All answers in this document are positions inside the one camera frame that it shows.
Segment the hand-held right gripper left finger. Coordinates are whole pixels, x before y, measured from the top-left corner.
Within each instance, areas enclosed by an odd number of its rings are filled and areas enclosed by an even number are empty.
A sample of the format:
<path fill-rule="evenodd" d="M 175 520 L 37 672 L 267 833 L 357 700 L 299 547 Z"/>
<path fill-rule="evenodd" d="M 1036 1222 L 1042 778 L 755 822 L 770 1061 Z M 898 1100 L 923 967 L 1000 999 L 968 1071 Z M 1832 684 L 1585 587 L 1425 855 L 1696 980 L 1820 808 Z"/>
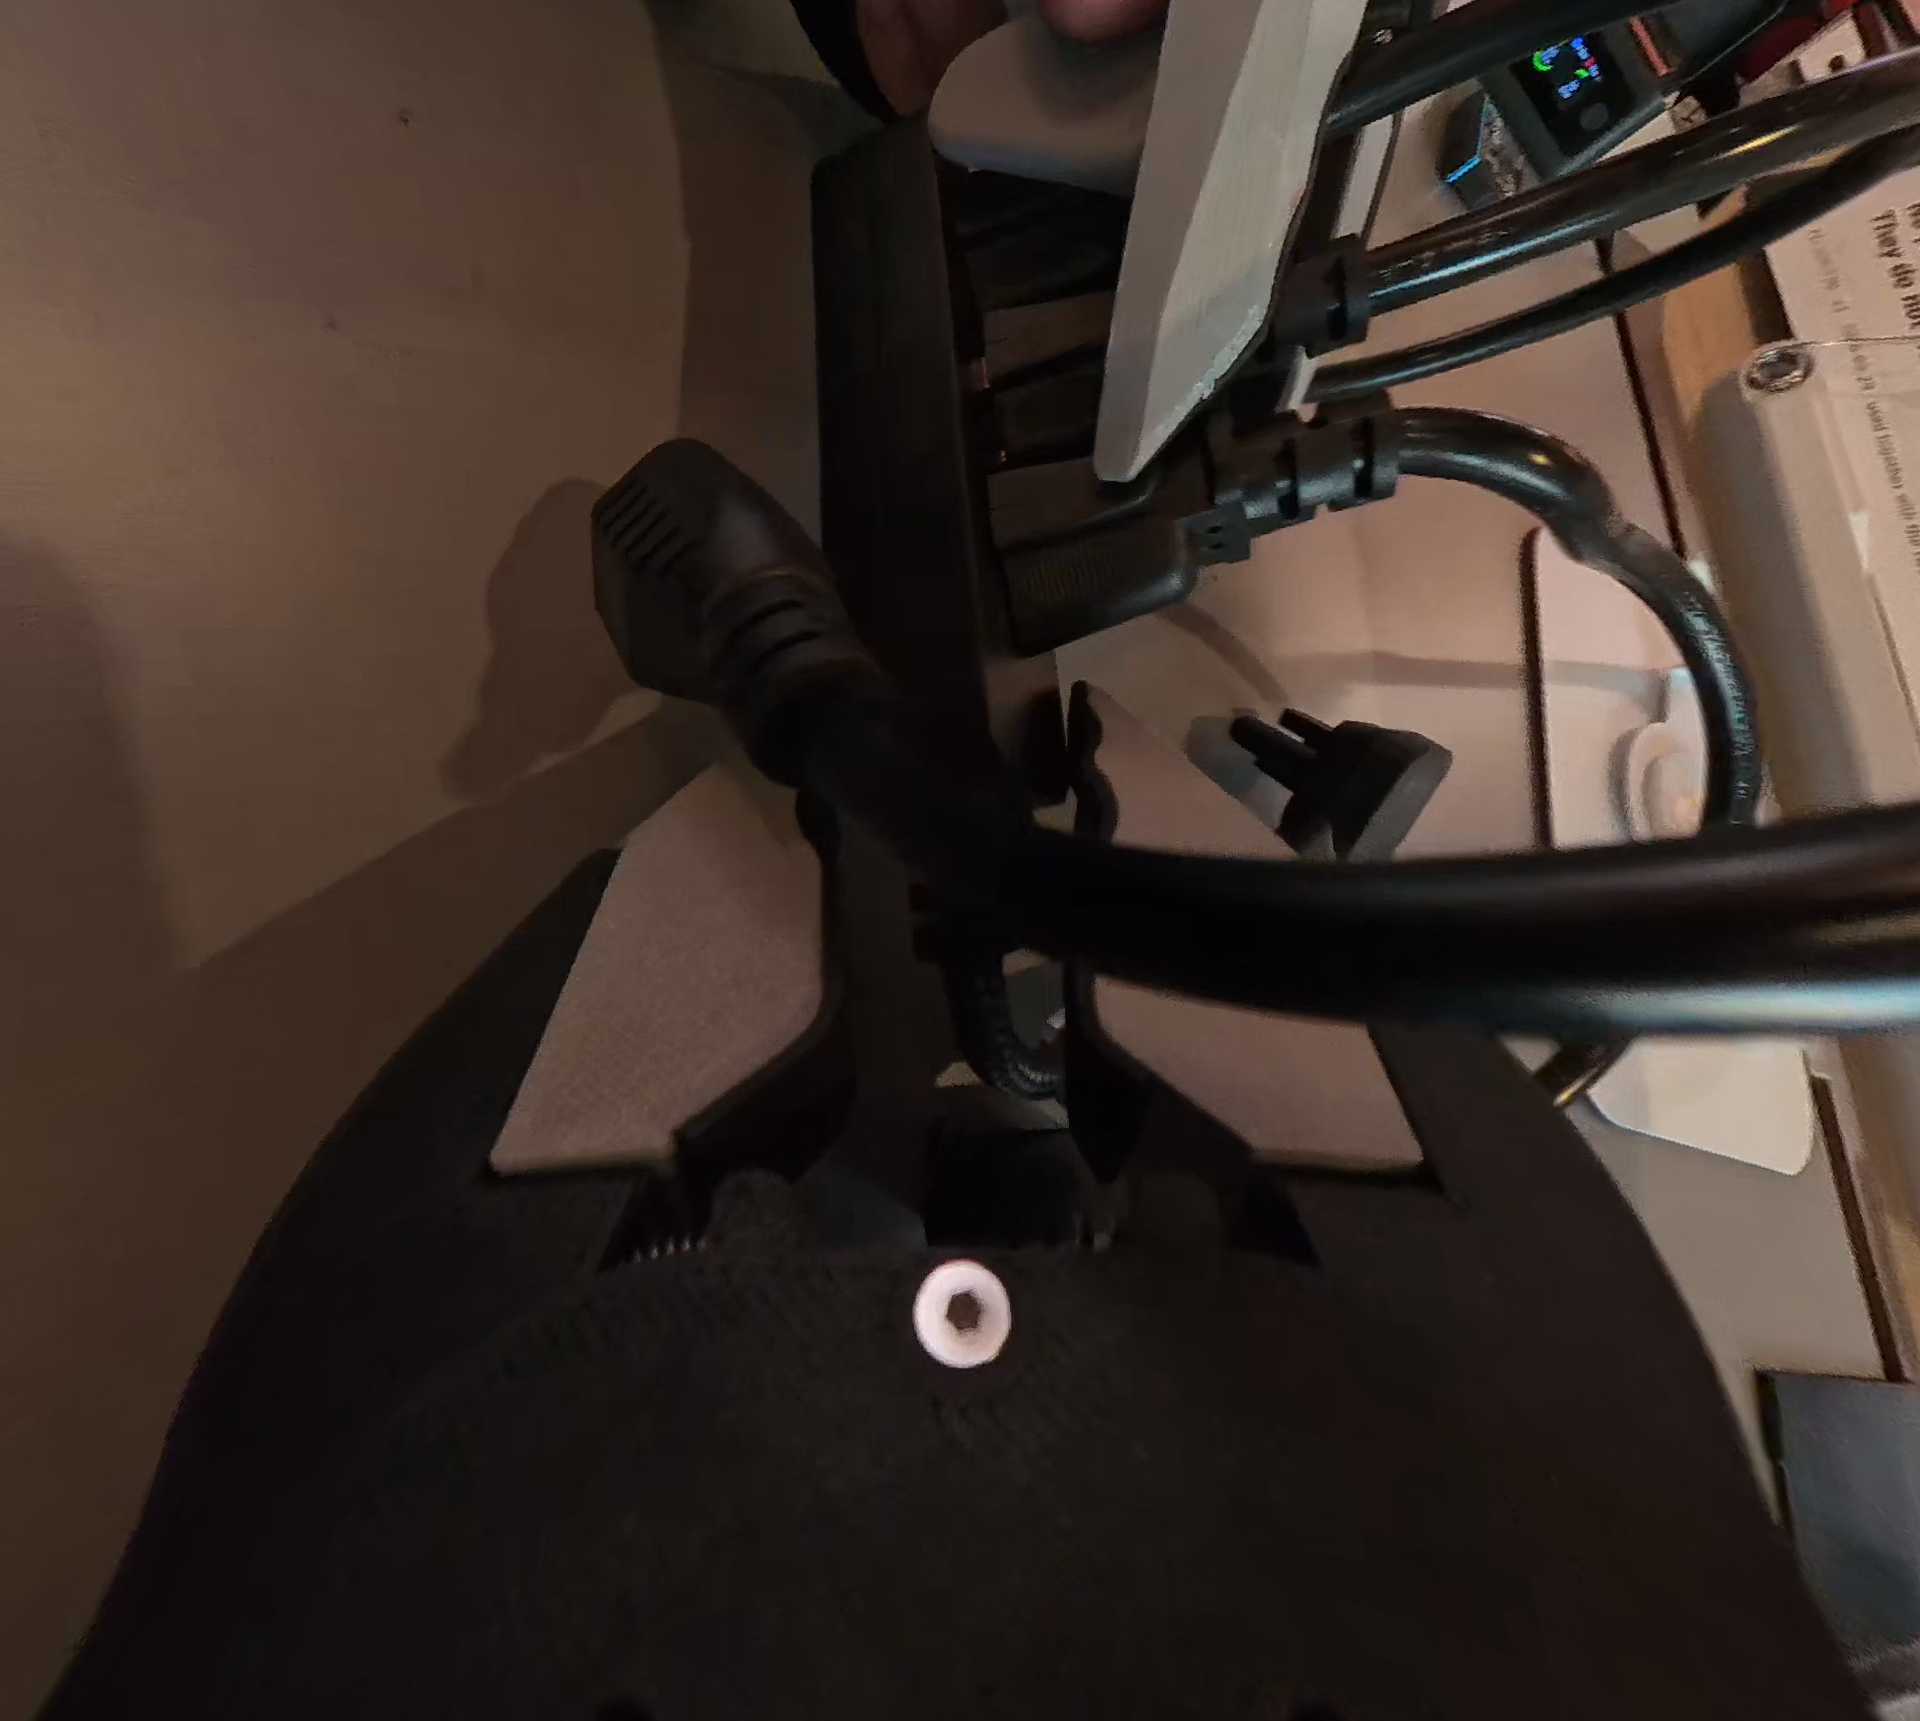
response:
<path fill-rule="evenodd" d="M 849 819 L 697 777 L 619 853 L 499 1174 L 921 1174 L 956 1046 L 907 879 Z"/>

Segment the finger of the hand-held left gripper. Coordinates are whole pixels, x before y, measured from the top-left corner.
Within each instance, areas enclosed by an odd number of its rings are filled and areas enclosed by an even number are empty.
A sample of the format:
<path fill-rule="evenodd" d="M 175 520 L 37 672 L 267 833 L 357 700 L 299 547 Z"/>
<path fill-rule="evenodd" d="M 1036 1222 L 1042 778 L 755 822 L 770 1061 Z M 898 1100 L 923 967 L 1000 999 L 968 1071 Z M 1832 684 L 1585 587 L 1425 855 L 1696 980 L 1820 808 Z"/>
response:
<path fill-rule="evenodd" d="M 1258 340 L 1370 0 L 1168 0 L 1093 462 L 1131 483 Z"/>

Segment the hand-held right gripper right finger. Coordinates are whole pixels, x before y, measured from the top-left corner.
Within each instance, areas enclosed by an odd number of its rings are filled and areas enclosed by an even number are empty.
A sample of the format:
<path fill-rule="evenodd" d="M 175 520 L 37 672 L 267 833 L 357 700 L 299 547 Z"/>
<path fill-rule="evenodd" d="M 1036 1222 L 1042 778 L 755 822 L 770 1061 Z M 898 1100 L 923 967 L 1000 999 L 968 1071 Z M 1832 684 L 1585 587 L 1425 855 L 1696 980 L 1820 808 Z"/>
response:
<path fill-rule="evenodd" d="M 1077 822 L 1099 841 L 1290 862 L 1261 807 L 1235 796 L 1121 700 L 1078 683 L 1068 703 Z M 1425 1152 L 1369 1031 L 1077 973 L 1067 1009 L 1074 1130 L 1126 1154 L 1165 1095 L 1269 1165 L 1404 1174 Z"/>

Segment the black power strip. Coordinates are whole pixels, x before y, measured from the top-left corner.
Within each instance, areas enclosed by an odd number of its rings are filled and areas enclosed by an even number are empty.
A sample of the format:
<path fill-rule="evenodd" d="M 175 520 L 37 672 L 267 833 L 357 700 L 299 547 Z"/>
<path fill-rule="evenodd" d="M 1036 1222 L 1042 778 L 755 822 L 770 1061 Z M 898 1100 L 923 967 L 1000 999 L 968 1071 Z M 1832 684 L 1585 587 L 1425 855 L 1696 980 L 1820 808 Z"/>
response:
<path fill-rule="evenodd" d="M 919 122 L 830 155 L 810 193 L 830 570 L 935 756 L 1057 802 L 1057 650 L 1014 647 L 988 480 L 1093 462 L 1133 202 L 967 172 Z"/>

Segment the black power plug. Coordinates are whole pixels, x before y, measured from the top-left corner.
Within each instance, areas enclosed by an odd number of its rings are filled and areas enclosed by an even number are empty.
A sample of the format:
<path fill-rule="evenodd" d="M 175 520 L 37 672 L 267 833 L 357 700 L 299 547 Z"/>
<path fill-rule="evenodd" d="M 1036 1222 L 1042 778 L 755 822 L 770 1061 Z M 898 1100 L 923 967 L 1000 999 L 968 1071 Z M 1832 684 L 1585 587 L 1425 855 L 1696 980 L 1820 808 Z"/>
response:
<path fill-rule="evenodd" d="M 717 711 L 764 777 L 803 786 L 828 739 L 898 729 L 828 559 L 718 451 L 648 451 L 591 518 L 592 602 L 627 675 Z"/>

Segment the black plugged-in plug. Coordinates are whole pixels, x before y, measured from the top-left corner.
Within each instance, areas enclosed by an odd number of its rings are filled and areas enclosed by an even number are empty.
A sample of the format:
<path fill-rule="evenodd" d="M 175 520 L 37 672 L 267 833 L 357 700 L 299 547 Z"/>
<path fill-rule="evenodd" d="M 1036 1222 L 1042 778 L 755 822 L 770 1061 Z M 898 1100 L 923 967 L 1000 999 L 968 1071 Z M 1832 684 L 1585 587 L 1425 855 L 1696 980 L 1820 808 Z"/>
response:
<path fill-rule="evenodd" d="M 1306 420 L 1188 424 L 1133 483 L 1090 461 L 993 474 L 988 527 L 1018 653 L 1054 653 L 1183 605 L 1263 539 L 1391 499 L 1396 412 L 1382 399 Z"/>

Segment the small black plastic piece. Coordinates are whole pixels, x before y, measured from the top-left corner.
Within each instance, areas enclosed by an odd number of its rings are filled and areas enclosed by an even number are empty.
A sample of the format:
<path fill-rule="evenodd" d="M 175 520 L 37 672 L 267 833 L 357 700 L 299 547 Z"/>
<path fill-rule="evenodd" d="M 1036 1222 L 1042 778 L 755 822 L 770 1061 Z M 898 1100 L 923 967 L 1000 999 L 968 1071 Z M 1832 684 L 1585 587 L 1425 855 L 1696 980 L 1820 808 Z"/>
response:
<path fill-rule="evenodd" d="M 1184 754 L 1296 856 L 1388 860 L 1453 770 L 1428 736 L 1298 707 L 1199 716 Z"/>

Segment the black device with lit display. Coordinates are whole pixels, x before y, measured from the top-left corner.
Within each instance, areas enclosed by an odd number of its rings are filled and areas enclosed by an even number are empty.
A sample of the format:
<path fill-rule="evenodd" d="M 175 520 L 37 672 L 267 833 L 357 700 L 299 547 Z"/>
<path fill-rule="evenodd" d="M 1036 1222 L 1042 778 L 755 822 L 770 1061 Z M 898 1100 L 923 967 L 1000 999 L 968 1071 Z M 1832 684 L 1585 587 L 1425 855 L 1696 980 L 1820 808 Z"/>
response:
<path fill-rule="evenodd" d="M 1525 176 L 1588 169 L 1738 56 L 1788 2 L 1680 0 L 1539 45 L 1480 77 L 1487 125 L 1500 126 Z"/>

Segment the printed instruction sheet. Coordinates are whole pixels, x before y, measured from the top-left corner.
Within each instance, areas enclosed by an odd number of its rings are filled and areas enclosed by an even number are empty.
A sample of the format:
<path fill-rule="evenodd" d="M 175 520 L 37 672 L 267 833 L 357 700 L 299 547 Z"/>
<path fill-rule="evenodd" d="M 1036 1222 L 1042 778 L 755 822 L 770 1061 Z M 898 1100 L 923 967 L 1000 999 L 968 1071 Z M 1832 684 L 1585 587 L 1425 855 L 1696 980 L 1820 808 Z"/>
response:
<path fill-rule="evenodd" d="M 1811 348 L 1843 477 L 1884 567 L 1919 556 L 1919 175 L 1899 172 L 1766 253 Z"/>

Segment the white plastic case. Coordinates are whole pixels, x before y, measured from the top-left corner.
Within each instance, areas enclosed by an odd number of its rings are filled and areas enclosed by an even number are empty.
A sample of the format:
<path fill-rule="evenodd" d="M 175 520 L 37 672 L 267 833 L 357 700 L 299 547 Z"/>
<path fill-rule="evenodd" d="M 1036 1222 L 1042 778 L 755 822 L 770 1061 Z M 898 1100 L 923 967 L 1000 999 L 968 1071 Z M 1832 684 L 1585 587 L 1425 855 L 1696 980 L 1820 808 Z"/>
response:
<path fill-rule="evenodd" d="M 1916 453 L 1903 393 L 1776 345 L 1699 406 L 1688 477 L 1788 814 L 1914 802 Z"/>

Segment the dark box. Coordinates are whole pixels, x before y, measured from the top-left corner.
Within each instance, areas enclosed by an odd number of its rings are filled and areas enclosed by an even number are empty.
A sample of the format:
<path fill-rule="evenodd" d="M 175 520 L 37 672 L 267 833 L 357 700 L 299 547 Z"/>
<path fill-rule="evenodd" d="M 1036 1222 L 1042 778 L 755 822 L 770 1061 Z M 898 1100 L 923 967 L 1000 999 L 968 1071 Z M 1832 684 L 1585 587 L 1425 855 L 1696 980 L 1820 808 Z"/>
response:
<path fill-rule="evenodd" d="M 1876 1696 L 1914 1699 L 1916 1386 L 1825 1373 L 1764 1373 L 1758 1386 L 1800 1577 Z"/>

